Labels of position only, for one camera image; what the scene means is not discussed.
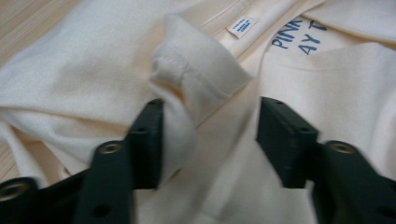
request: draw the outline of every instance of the wood grain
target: wood grain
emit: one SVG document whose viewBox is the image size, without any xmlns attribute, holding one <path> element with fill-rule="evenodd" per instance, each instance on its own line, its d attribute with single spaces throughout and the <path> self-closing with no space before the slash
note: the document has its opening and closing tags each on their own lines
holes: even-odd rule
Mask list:
<svg viewBox="0 0 396 224">
<path fill-rule="evenodd" d="M 79 0 L 1 0 L 0 66 L 52 29 Z M 0 142 L 0 182 L 19 175 L 11 151 Z"/>
</svg>

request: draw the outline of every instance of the cream fabric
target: cream fabric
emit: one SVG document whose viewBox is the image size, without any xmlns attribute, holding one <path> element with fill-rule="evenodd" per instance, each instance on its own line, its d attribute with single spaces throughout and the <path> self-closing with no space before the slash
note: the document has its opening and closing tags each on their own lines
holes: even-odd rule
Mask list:
<svg viewBox="0 0 396 224">
<path fill-rule="evenodd" d="M 40 150 L 74 174 L 161 97 L 163 182 L 136 192 L 140 223 L 314 223 L 307 191 L 282 189 L 254 141 L 260 95 L 293 106 L 320 140 L 348 141 L 384 174 L 396 172 L 394 50 L 367 41 L 309 56 L 265 53 L 289 21 L 311 8 L 309 18 L 326 15 L 322 3 L 83 1 L 0 70 L 1 140 L 44 186 L 57 168 Z M 241 17 L 257 23 L 237 39 L 225 27 Z"/>
</svg>

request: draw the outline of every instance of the cloth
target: cloth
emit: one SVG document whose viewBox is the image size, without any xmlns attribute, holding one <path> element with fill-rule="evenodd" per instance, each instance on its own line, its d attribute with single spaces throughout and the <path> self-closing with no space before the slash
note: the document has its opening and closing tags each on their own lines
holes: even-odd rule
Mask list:
<svg viewBox="0 0 396 224">
<path fill-rule="evenodd" d="M 301 15 L 356 35 L 325 16 L 341 1 L 322 3 L 83 1 L 0 70 L 0 140 L 21 174 L 44 186 L 57 170 L 49 158 L 75 174 L 161 97 L 163 181 L 155 192 L 136 192 L 139 223 L 314 223 L 307 191 L 282 189 L 254 141 L 260 95 L 291 105 L 322 130 L 320 140 L 348 141 L 396 176 L 396 30 L 371 32 L 356 46 L 328 43 L 315 55 L 269 49 Z M 394 5 L 384 3 L 387 14 Z M 227 27 L 244 18 L 254 24 L 238 38 Z M 52 156 L 39 157 L 44 151 Z"/>
</svg>

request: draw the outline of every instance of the white label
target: white label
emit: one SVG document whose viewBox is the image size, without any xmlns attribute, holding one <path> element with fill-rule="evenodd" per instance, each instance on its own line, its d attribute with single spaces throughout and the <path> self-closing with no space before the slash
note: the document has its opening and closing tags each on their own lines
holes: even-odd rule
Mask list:
<svg viewBox="0 0 396 224">
<path fill-rule="evenodd" d="M 250 28 L 256 23 L 256 21 L 249 17 L 243 17 L 236 21 L 231 26 L 227 27 L 227 30 L 236 37 L 241 38 Z"/>
</svg>

